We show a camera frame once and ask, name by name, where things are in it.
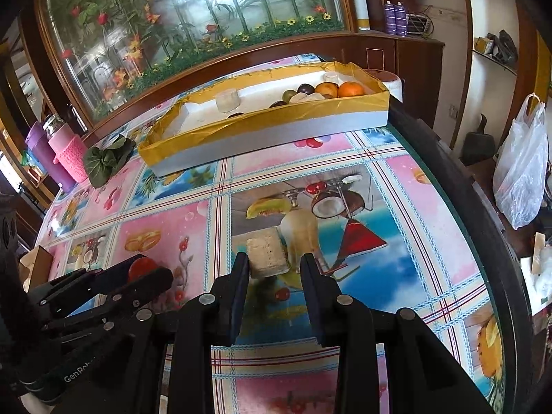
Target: beige sponge block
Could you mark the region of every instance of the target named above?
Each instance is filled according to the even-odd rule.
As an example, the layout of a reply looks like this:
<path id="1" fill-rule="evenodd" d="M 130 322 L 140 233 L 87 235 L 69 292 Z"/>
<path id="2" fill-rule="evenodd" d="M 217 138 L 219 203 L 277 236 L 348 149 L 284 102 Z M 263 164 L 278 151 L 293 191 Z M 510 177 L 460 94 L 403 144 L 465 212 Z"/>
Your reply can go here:
<path id="1" fill-rule="evenodd" d="M 253 279 L 263 279 L 289 271 L 284 247 L 276 229 L 269 230 L 263 236 L 248 238 L 246 252 Z"/>

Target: white plastic bag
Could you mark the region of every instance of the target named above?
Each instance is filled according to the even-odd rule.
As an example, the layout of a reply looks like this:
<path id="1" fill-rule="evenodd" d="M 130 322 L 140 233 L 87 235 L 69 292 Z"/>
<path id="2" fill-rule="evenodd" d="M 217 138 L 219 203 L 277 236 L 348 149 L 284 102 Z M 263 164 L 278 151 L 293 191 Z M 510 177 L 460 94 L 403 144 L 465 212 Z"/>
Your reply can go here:
<path id="1" fill-rule="evenodd" d="M 525 121 L 531 97 L 539 103 Z M 534 93 L 525 98 L 496 165 L 492 183 L 496 206 L 514 229 L 533 221 L 543 200 L 548 161 L 544 109 L 545 105 Z"/>

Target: wooden cabinet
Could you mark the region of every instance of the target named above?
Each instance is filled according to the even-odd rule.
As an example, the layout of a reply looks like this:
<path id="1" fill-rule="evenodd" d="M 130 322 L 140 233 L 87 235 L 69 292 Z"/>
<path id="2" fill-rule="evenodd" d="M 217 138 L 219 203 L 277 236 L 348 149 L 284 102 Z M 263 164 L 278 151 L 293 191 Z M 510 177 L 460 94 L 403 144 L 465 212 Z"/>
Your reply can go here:
<path id="1" fill-rule="evenodd" d="M 358 38 L 357 51 L 349 60 L 361 68 L 373 68 L 395 73 L 396 71 L 396 41 L 364 34 Z"/>
<path id="2" fill-rule="evenodd" d="M 436 41 L 397 40 L 396 74 L 403 79 L 406 111 L 433 127 L 441 88 L 444 44 Z"/>

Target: cardboard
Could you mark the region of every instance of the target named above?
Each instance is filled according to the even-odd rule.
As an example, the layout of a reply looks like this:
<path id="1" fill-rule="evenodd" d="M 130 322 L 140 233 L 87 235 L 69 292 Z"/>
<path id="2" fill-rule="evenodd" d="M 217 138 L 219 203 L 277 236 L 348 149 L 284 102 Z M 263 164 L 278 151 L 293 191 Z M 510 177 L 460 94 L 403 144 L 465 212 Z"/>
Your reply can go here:
<path id="1" fill-rule="evenodd" d="M 41 246 L 35 247 L 19 260 L 19 264 L 29 271 L 29 276 L 23 282 L 27 292 L 48 281 L 53 257 Z"/>
<path id="2" fill-rule="evenodd" d="M 29 268 L 23 266 L 21 263 L 17 264 L 17 270 L 19 272 L 19 281 L 25 283 L 25 280 L 29 278 L 30 270 Z"/>

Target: table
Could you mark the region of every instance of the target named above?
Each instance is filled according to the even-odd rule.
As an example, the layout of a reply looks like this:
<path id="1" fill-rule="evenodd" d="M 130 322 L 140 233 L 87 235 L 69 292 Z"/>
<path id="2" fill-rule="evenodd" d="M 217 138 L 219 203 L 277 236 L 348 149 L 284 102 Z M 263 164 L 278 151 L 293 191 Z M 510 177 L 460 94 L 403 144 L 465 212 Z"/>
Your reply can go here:
<path id="1" fill-rule="evenodd" d="M 140 140 L 175 100 L 119 131 Z M 504 375 L 496 316 L 476 254 L 433 175 L 392 126 L 321 140 L 316 148 L 280 145 L 164 178 L 134 151 L 103 188 L 85 181 L 54 200 L 37 241 L 53 256 L 50 279 L 143 253 L 178 277 L 154 310 L 178 309 L 228 273 L 248 239 L 277 236 L 290 270 L 251 280 L 237 344 L 212 349 L 216 412 L 332 412 L 339 351 L 322 349 L 312 337 L 295 272 L 305 249 L 344 293 L 367 306 L 416 310 L 500 412 Z M 302 191 L 343 178 L 351 181 L 344 198 Z M 383 350 L 378 362 L 382 412 L 388 412 Z M 162 397 L 162 412 L 165 405 Z"/>

